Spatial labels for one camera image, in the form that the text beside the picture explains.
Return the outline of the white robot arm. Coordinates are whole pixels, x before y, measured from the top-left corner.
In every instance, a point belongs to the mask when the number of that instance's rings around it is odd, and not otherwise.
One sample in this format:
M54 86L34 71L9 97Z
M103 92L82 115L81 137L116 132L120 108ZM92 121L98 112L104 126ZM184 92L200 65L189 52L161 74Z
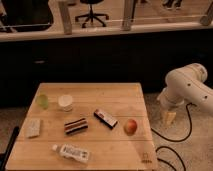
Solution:
M204 112L213 115L213 89L204 84L207 69L199 63L169 71L165 77L166 87L158 95L162 122L169 126L176 117L175 108L189 101Z

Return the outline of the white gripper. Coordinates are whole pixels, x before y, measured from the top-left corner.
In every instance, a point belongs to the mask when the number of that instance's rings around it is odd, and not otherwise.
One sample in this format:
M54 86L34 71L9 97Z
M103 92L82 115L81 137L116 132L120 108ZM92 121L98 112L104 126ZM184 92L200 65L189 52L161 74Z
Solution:
M167 94L161 93L157 100L159 101L161 107L165 110L162 110L161 117L162 123L164 126L171 125L176 117L176 112L168 112L167 110L172 110L177 108L180 105L180 100L177 98L173 98Z

